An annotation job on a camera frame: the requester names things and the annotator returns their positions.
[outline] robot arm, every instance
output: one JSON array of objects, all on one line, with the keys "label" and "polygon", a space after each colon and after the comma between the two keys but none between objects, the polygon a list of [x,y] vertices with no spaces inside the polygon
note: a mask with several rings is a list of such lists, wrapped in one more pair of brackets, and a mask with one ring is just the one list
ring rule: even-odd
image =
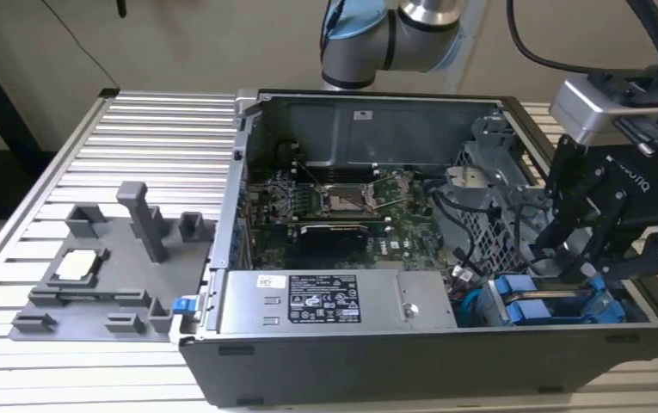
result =
[{"label": "robot arm", "polygon": [[463,32],[456,0],[339,0],[320,40],[324,86],[363,89],[376,71],[432,71],[450,65]]},{"label": "robot arm", "polygon": [[[658,9],[628,0],[658,51]],[[566,134],[554,156],[546,193],[554,220],[532,250],[566,260],[562,279],[584,279],[586,268],[610,279],[658,274],[658,231],[638,256],[630,245],[658,226],[658,67],[594,71],[566,79],[551,107]],[[567,254],[576,228],[590,228],[582,251]]]}]

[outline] warning label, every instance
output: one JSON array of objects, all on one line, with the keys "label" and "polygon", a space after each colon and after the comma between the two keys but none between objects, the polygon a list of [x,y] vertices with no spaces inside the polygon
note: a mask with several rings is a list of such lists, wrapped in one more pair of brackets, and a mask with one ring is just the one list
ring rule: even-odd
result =
[{"label": "warning label", "polygon": [[291,275],[291,323],[360,323],[355,275]]}]

